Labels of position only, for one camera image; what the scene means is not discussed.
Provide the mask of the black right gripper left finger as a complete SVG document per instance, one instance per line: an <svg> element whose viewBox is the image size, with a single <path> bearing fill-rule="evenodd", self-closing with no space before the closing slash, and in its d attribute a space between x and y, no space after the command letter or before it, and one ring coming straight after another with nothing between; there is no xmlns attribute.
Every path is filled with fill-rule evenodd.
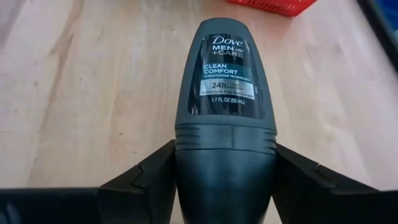
<svg viewBox="0 0 398 224"><path fill-rule="evenodd" d="M99 187L0 189L0 224L169 224L175 142Z"/></svg>

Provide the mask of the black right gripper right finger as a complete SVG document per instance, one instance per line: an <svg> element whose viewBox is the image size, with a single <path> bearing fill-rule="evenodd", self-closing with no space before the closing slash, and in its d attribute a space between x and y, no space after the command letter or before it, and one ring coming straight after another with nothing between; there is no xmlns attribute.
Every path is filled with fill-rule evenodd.
<svg viewBox="0 0 398 224"><path fill-rule="evenodd" d="M272 198L283 224L398 224L398 190L380 191L277 145Z"/></svg>

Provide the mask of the grey Dove deodorant roll-on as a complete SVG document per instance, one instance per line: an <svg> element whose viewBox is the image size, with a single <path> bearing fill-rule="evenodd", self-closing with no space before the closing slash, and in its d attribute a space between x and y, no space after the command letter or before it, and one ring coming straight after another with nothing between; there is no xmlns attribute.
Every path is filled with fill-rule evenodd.
<svg viewBox="0 0 398 224"><path fill-rule="evenodd" d="M277 128L248 27L203 21L187 57L175 119L184 224L262 224L271 199Z"/></svg>

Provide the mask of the red plastic basket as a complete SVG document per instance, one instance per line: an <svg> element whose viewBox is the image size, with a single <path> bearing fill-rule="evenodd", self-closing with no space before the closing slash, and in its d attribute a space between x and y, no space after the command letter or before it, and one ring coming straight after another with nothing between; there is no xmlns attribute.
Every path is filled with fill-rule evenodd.
<svg viewBox="0 0 398 224"><path fill-rule="evenodd" d="M227 0L233 4L249 6L287 17L296 17L317 0Z"/></svg>

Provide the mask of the black aluminium rig frame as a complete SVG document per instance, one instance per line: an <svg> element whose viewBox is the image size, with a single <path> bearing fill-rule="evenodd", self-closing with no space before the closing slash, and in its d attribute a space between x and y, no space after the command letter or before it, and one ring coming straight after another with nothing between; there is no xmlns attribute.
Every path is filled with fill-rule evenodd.
<svg viewBox="0 0 398 224"><path fill-rule="evenodd" d="M356 0L398 73L398 0Z"/></svg>

